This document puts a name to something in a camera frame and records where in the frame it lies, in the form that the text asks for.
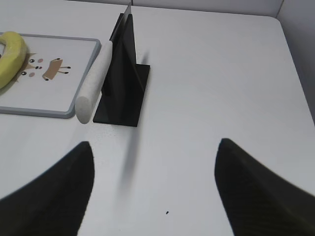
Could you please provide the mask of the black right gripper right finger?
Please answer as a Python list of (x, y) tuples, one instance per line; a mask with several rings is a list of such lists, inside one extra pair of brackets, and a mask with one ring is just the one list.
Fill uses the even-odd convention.
[(231, 139), (219, 144), (214, 177), (235, 236), (313, 236), (315, 197), (262, 165)]

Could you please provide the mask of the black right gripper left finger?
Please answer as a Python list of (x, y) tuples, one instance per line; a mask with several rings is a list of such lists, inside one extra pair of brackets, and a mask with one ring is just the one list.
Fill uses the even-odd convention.
[(36, 179), (0, 201), (2, 236), (75, 236), (91, 196), (95, 165), (79, 143)]

